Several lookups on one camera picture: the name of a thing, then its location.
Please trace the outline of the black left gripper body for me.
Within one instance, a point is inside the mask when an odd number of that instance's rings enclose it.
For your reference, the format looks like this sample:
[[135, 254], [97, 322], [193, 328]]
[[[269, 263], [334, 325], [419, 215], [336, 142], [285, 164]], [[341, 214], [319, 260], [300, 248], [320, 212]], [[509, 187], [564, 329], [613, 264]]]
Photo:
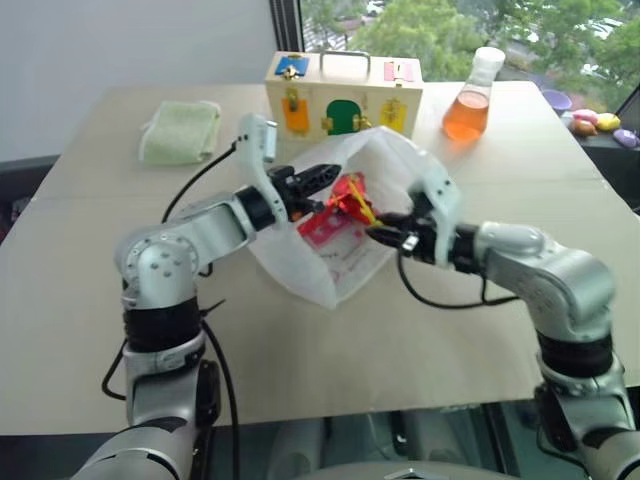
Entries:
[[289, 221], [298, 221], [304, 215], [304, 200], [297, 186], [295, 169], [290, 165], [276, 166], [267, 171], [285, 207]]

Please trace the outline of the black right gripper thick finger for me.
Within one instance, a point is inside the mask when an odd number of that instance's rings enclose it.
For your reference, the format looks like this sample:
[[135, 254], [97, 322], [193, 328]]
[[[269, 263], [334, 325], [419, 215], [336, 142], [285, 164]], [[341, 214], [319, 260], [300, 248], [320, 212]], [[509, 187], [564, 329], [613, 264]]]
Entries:
[[405, 232], [389, 226], [370, 226], [366, 233], [372, 240], [393, 249], [401, 248], [406, 239]]

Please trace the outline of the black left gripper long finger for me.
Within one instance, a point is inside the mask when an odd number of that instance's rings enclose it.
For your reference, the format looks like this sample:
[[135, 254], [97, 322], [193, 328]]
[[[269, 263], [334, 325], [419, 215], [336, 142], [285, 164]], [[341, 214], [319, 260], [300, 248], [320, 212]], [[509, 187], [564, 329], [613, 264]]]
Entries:
[[309, 198], [330, 187], [338, 178], [342, 167], [338, 164], [317, 164], [296, 174], [295, 193]]

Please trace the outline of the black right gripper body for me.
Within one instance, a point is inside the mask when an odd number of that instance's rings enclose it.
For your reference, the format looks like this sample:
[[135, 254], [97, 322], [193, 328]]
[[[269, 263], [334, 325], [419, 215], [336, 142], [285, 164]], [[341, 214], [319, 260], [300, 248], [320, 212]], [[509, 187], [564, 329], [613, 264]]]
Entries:
[[402, 255], [426, 263], [435, 263], [436, 222], [432, 216], [434, 207], [424, 193], [411, 192], [411, 211], [401, 232]]

